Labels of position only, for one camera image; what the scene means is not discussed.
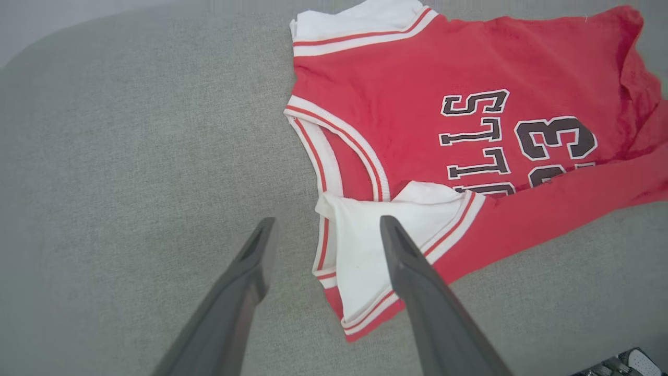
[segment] jersey lettering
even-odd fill
[[[511,194],[515,193],[515,186],[511,183],[481,184],[481,185],[471,185],[469,187],[460,185],[458,187],[452,187],[452,189],[460,193],[469,190],[476,193],[481,193],[483,195],[505,193],[506,195],[510,196]]]
[[[562,165],[536,167],[529,172],[529,183],[531,183],[532,188],[535,188],[551,178],[565,173],[566,169]]]
[[[454,108],[455,104],[459,104],[462,101],[462,96],[444,96],[441,114],[444,116],[463,116],[474,114],[478,111],[478,102],[490,100],[492,101],[492,104],[485,105],[485,107],[482,109],[482,113],[497,114],[503,112],[508,95],[509,91],[506,89],[497,90],[495,92],[473,93],[466,98],[465,108]]]
[[[510,169],[506,162],[506,156],[503,153],[503,148],[487,148],[482,149],[482,154],[485,157],[492,157],[494,163],[491,165],[474,165],[460,168],[458,165],[448,166],[448,178],[450,180],[460,179],[462,175],[475,175],[482,173],[499,173],[501,175],[509,174]]]
[[[545,119],[520,121],[515,126],[515,135],[522,154],[531,161],[543,161],[550,155],[545,147],[562,146],[561,134],[575,133],[575,141],[567,143],[571,159],[585,158],[597,147],[596,136],[573,116],[560,116],[549,121]],[[534,135],[541,133],[544,143],[536,141]]]
[[[501,118],[482,118],[480,125],[489,126],[489,130],[477,133],[441,133],[438,136],[441,139],[441,146],[448,146],[462,141],[488,140],[501,141]]]

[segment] red fabric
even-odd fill
[[[668,197],[668,104],[660,83],[646,71],[635,43],[643,20],[630,7],[594,17],[487,22],[434,19],[417,35],[332,54],[296,57],[293,94],[315,103],[355,127],[368,141],[394,197],[406,182],[450,187],[511,183],[517,193],[489,197],[466,235],[436,270],[448,283],[516,252],[560,236],[620,207]],[[507,90],[503,110],[444,116],[444,96]],[[596,138],[583,158],[569,154],[576,133],[560,135],[562,145],[545,146],[548,159],[532,160],[516,127],[529,120],[571,116]],[[439,134],[485,131],[481,119],[500,119],[500,140],[469,140],[442,146]],[[359,157],[326,132],[342,172],[347,197],[371,199],[369,176]],[[585,131],[579,133],[580,140]],[[547,143],[534,134],[534,145]],[[493,163],[483,149],[498,147],[507,173],[460,175],[449,167]],[[594,167],[576,170],[577,164]],[[532,188],[537,167],[561,166],[566,174]],[[338,290],[327,299],[341,317]],[[403,307],[398,302],[373,330]]]

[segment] gray surface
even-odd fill
[[[244,374],[420,373],[405,313],[344,341],[310,273],[315,174],[281,114],[294,83],[287,22],[355,2],[126,13],[53,34],[0,70],[0,375],[148,375],[270,215],[283,237]],[[616,4],[436,9],[551,18]],[[668,6],[637,5],[641,52],[665,80]],[[668,368],[667,219],[666,203],[618,211],[454,289],[517,375],[565,376],[636,344]]]

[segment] basketball jersey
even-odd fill
[[[635,50],[642,25],[630,7],[483,22],[414,0],[293,20],[297,83],[285,115],[321,193],[313,273],[349,341],[403,306],[389,279],[354,275],[365,262],[386,268],[377,244],[362,244],[360,221],[397,212],[430,229],[416,243],[450,283],[666,198],[668,106]],[[434,205],[442,210],[430,217]]]

